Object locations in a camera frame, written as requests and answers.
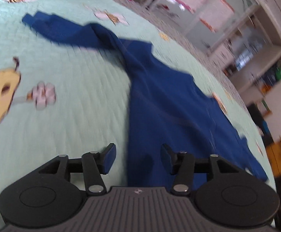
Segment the mint bee-print quilt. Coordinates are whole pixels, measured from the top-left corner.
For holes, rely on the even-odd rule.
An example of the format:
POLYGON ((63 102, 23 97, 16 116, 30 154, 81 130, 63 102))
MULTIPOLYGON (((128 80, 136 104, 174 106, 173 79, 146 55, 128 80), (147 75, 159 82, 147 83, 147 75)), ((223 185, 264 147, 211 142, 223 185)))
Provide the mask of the mint bee-print quilt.
MULTIPOLYGON (((126 184, 130 80, 110 51, 62 46, 22 23, 42 11, 78 24, 99 23, 122 38, 150 42, 152 52, 173 69, 188 73, 207 95, 220 96, 228 118, 265 170, 273 174, 261 136, 248 112, 194 56, 149 21, 113 0, 0 0, 0 70, 20 60, 16 102, 0 122, 0 193, 6 186, 59 154, 72 158, 116 144, 117 156, 105 185, 126 184)), ((0 215, 0 229, 4 222, 0 215)))

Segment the black sofa chair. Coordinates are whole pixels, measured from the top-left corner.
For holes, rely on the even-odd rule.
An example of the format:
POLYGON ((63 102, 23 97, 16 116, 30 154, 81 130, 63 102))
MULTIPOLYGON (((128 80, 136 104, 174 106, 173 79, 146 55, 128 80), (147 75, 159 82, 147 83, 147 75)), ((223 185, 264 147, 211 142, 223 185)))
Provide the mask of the black sofa chair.
POLYGON ((251 103, 250 105, 247 106, 247 109, 248 109, 248 112, 249 112, 253 122, 262 131, 261 137, 262 137, 264 146, 267 147, 270 144, 274 143, 273 137, 271 135, 267 122, 263 118, 263 115, 261 114, 261 112, 258 109, 258 107, 256 106, 256 104, 251 103))

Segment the sliding glass wardrobe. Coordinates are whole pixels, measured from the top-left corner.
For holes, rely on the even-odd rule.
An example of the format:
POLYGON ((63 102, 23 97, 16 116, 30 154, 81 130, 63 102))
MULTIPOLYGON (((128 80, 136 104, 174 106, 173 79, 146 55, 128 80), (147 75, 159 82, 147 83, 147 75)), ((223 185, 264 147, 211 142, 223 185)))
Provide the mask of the sliding glass wardrobe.
POLYGON ((204 53, 213 52, 259 7, 256 0, 147 0, 144 5, 204 53))

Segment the white drawer cabinet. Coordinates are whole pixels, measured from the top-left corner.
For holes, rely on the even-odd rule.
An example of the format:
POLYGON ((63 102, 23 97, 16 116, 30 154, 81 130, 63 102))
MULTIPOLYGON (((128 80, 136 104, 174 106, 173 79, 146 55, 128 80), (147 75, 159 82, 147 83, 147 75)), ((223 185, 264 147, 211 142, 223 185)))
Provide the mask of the white drawer cabinet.
POLYGON ((225 69, 233 63, 234 55, 225 44, 220 44, 219 47, 210 55, 210 60, 220 69, 225 69))

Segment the blue knit sweater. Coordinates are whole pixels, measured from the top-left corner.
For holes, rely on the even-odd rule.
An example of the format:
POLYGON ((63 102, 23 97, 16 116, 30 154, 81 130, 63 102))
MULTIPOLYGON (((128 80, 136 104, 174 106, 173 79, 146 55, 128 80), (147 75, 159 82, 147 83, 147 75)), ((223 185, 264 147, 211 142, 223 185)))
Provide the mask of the blue knit sweater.
POLYGON ((260 181, 267 181, 247 139, 239 136, 217 100, 206 96, 191 75, 155 58, 151 43, 119 38, 98 23, 81 26, 54 14, 26 14, 22 21, 57 44, 113 50, 122 57, 131 81, 128 186, 171 189, 174 176, 162 164, 163 145, 196 158, 217 154, 260 181))

